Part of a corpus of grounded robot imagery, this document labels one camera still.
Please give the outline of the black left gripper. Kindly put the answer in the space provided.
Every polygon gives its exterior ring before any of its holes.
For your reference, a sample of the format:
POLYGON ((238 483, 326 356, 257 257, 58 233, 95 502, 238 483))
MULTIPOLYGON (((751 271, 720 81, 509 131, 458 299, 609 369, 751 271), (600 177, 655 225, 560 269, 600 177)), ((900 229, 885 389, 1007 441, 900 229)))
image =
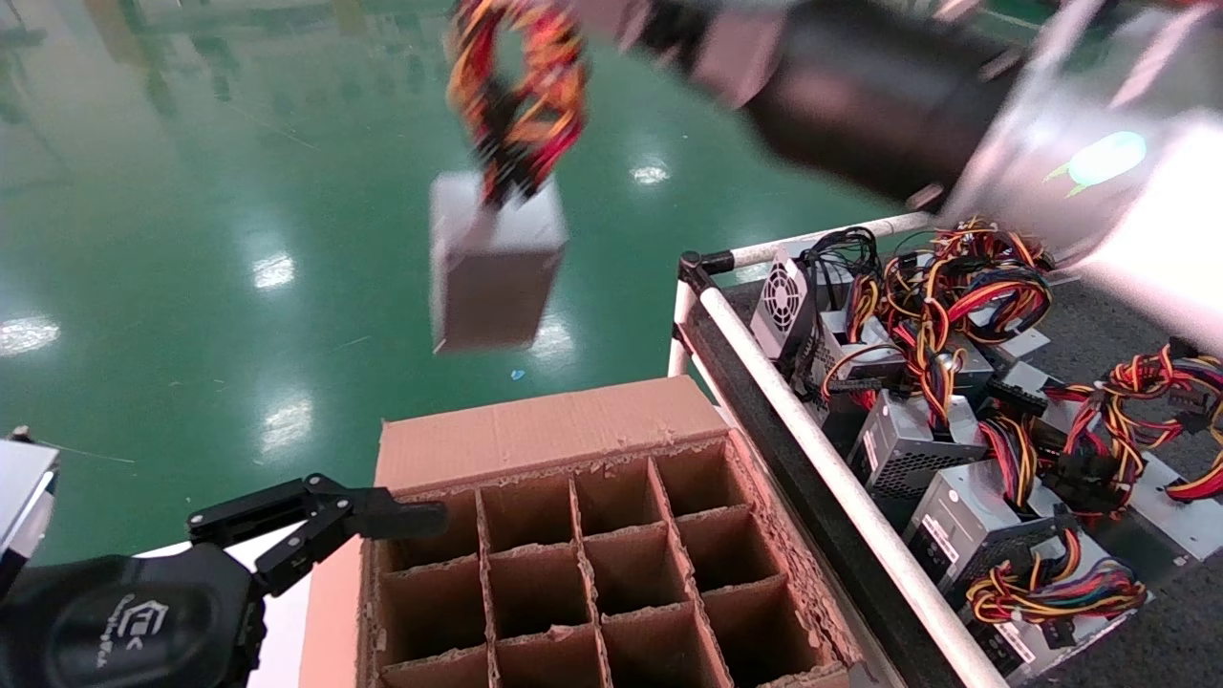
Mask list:
POLYGON ((212 545, 26 568, 2 598, 5 687, 245 687, 264 593, 212 545))

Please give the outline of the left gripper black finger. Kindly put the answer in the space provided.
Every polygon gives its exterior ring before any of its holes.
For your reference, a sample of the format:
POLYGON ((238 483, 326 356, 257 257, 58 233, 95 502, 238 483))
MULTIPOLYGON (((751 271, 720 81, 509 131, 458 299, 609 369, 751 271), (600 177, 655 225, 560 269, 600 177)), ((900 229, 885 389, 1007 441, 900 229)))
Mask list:
POLYGON ((187 535, 194 546, 230 547, 287 525, 287 539, 256 561, 253 578, 267 595, 289 591, 353 536, 442 536, 446 505, 401 503, 388 488, 346 488, 316 473, 201 510, 188 518, 187 535))

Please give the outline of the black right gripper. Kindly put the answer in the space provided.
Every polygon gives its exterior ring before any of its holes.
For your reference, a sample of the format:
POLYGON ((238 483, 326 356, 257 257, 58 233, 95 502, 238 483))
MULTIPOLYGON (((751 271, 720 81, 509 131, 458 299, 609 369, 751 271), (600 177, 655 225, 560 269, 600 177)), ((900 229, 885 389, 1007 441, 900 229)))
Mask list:
MULTIPOLYGON (((702 9, 692 86, 742 108, 783 161, 909 207, 942 207, 1013 90, 1021 49, 870 1, 702 9)), ((691 1, 575 1, 620 51, 692 57, 691 1)))

